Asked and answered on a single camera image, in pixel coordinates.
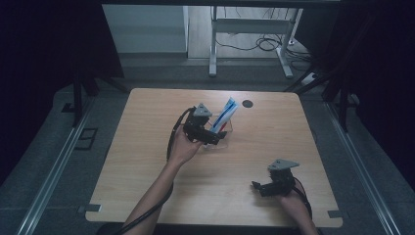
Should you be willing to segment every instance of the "light wood tabletop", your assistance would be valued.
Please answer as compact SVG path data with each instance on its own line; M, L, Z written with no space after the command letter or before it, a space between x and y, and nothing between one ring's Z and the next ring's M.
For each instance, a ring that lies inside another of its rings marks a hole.
M292 226L272 198L262 198L252 181L270 183L267 167L276 159L300 163L292 168L305 188L318 227L340 227L326 171L299 97L294 93L134 89L131 91L90 204L90 221L125 221L165 165L171 128L188 108L204 103L213 113L228 99L240 105L232 116L227 147L202 147L183 165L159 223ZM243 101L253 102L251 108Z

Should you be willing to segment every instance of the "wooden floor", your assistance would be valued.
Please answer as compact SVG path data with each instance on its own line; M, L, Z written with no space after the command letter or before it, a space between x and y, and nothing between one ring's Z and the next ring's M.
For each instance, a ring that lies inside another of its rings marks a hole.
M278 19L288 20L293 10L286 8L242 8L242 7L218 7L218 18L241 18L241 19ZM209 57L209 48L211 42L211 24L212 15L211 7L189 7L189 59L205 59ZM275 35L266 35L267 37L277 39ZM218 33L216 41L220 44L231 45L238 48L253 48L256 41L262 37L261 34L231 34ZM259 48L253 50L238 50L235 48L224 47L216 44L217 58L277 58L275 51L263 51ZM266 42L262 44L264 48L272 48ZM297 42L291 46L303 51L302 46Z

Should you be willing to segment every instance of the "white wall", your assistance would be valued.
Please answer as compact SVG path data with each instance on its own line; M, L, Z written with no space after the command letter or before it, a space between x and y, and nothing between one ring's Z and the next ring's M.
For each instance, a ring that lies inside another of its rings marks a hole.
M187 6L103 5L119 53L187 52Z

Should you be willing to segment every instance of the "white desk leg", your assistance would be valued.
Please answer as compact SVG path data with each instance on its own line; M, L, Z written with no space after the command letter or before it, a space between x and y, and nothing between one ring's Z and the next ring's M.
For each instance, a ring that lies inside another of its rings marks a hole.
M296 25L297 14L299 13L299 9L295 9L293 15L290 18L290 23L287 29L287 32L283 39L283 44L281 48L277 48L278 58L280 59L281 66L283 67L284 74L287 78L293 78L293 73L291 72L290 65L287 63L286 59L286 52L287 46L291 38L291 34L293 33L294 26Z
M216 76L216 10L217 7L213 7L213 19L211 19L211 45L210 45L210 57L208 63L208 75L211 77Z

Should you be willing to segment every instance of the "blue and white packet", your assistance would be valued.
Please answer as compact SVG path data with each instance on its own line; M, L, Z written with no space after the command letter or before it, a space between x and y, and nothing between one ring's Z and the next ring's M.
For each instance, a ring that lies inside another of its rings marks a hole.
M219 116L211 126L210 131L214 133L219 133L222 125L226 123L228 120L230 120L230 118L233 116L238 107L238 103L236 103L236 101L232 97L230 97L228 103L226 103L222 112L219 114Z

